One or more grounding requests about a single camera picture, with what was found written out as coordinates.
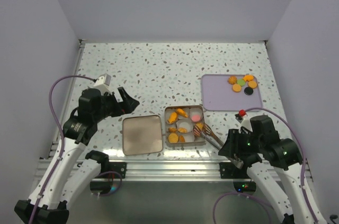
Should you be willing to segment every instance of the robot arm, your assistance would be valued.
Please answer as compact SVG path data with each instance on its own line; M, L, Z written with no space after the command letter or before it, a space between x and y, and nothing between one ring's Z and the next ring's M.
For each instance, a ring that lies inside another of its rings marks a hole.
M64 151L62 155L55 154L46 173L28 200L19 200L14 211L27 224L34 214L34 224L65 224L68 219L71 204L81 191L98 176L108 171L109 159L104 153L91 151L86 155L86 161L69 178L70 172L80 154L85 150L92 136L97 132L97 124L107 117L118 117L131 113L139 102L131 98L123 87L118 88L122 102L118 102L108 89L110 76L100 76L94 88L86 89L79 98L79 106L73 110L63 127ZM61 141L57 153L61 152ZM53 174L50 172L58 162ZM42 196L41 187L48 180ZM33 208L38 202L37 210Z
M226 143L219 155L236 158L244 164L241 168L261 188L278 218L283 224L314 224L303 190L309 204L318 218L318 224L327 224L315 203L307 181L301 187L300 174L302 156L296 143L291 139L280 139L272 120L267 115L251 119L236 116L242 123L241 129L230 129ZM266 172L258 154L262 154L277 172L285 192Z

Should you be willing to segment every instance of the purple tray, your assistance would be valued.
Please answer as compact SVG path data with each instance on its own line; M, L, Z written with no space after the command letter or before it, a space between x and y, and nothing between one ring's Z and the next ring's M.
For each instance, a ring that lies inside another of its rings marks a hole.
M242 91L236 93L232 90L232 85L228 83L230 76L243 78L244 75L221 75L205 74L201 78L202 104L206 110L210 111L239 111L250 107L262 107L259 85L252 95L246 95Z

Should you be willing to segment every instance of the red cap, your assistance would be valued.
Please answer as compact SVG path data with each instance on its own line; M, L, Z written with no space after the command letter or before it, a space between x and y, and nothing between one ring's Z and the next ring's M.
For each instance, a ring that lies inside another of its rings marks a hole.
M239 111L239 115L240 115L241 117L245 116L245 115L246 115L245 110L241 109L241 110Z

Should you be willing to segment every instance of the black disc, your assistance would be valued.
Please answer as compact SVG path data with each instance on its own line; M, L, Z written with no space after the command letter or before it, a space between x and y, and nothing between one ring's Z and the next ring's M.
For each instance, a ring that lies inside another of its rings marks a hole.
M252 95L253 94L253 89L250 88L250 87L246 87L245 90L244 90L244 93L246 95Z

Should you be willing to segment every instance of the speckled table surface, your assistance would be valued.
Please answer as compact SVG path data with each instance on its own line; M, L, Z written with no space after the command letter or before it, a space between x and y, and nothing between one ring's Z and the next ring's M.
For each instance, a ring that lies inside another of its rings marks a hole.
M104 73L112 76L111 91L117 94L116 88L123 86L140 101L140 105L133 114L100 122L99 131L80 159L95 149L108 154L112 160L225 160L209 144L172 148L165 143L165 108L202 105L200 79L204 74L253 74L258 79L263 107L285 117L263 43L87 43L78 74L96 78ZM67 116L77 106L81 91L91 85L87 80L76 80ZM151 114L162 118L163 151L125 156L122 152L122 120ZM239 126L234 114L205 111L204 117L212 130L225 141L228 129ZM281 122L272 119L280 136L290 135Z

